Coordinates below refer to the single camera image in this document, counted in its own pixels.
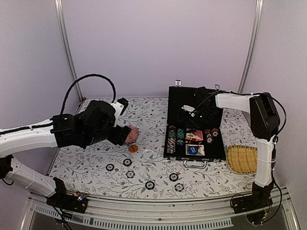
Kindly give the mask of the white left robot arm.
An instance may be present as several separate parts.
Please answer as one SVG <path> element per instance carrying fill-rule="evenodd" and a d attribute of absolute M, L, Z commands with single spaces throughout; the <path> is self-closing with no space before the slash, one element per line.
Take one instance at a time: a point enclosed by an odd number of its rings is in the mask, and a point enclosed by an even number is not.
<path fill-rule="evenodd" d="M 124 98 L 112 103 L 90 101 L 87 108 L 76 115 L 60 114 L 40 123 L 5 129 L 0 132 L 0 177 L 23 184 L 45 197 L 52 197 L 61 208 L 71 204 L 71 197 L 61 179 L 46 176 L 23 166 L 13 154 L 39 148 L 77 146 L 85 149 L 108 140 L 122 146 L 131 129 L 118 125 L 118 118 L 128 107 Z"/>

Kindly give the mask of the red card deck box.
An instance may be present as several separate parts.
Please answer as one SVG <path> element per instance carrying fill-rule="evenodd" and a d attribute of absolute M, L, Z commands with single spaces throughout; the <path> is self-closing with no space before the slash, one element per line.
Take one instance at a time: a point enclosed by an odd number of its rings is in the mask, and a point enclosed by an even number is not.
<path fill-rule="evenodd" d="M 190 141 L 203 141 L 203 132 L 200 130 L 187 132 L 185 139 Z"/>

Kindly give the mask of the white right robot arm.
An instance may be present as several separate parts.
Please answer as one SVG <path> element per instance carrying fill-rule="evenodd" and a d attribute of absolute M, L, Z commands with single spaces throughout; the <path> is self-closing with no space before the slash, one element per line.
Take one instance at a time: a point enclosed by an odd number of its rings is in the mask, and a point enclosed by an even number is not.
<path fill-rule="evenodd" d="M 214 118 L 217 109 L 233 109 L 247 113 L 250 129 L 257 144 L 257 172 L 255 186 L 266 188 L 273 182 L 275 164 L 274 148 L 278 141 L 280 117 L 276 109 L 277 100 L 268 92 L 236 93 L 233 91 L 197 88 L 193 97 L 196 106 L 182 104 L 177 112 L 178 122 L 199 129 Z"/>

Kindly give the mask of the orange big blind button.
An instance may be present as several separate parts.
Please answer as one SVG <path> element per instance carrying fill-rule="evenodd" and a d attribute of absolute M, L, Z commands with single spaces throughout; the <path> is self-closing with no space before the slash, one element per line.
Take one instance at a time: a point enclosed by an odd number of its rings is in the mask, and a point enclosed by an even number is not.
<path fill-rule="evenodd" d="M 129 150 L 129 152 L 131 152 L 131 153 L 136 153 L 136 152 L 139 150 L 139 148 L 138 148 L 137 145 L 130 145 L 129 148 L 128 148 L 128 150 Z"/>

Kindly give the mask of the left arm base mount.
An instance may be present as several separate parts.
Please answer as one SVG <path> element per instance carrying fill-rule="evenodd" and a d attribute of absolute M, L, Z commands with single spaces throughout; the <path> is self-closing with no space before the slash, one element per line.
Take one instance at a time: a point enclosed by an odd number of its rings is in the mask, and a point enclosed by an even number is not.
<path fill-rule="evenodd" d="M 61 179 L 54 177 L 53 181 L 55 182 L 55 193 L 46 197 L 47 204 L 61 210 L 84 214 L 88 205 L 88 199 L 85 195 L 82 195 L 80 192 L 68 194 L 65 184 Z"/>

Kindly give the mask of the clear dealer button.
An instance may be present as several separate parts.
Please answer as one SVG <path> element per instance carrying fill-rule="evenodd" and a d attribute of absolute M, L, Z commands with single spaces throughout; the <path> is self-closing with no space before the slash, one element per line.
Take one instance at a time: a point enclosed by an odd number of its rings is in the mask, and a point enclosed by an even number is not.
<path fill-rule="evenodd" d="M 151 150 L 151 149 L 145 149 L 145 150 L 142 152 L 142 158 L 143 158 L 144 160 L 153 159 L 155 156 L 156 156 L 156 152 L 155 152 L 154 150 Z"/>

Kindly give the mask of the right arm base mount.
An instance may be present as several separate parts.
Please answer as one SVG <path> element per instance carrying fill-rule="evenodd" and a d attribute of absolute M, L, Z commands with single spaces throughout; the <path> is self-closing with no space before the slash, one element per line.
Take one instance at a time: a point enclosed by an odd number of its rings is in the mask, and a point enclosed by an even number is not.
<path fill-rule="evenodd" d="M 265 187 L 260 187 L 253 183 L 252 194 L 235 194 L 230 200 L 230 207 L 235 214 L 261 209 L 261 211 L 247 214 L 246 218 L 253 225 L 263 224 L 272 208 L 271 191 L 273 186 L 273 183 Z"/>

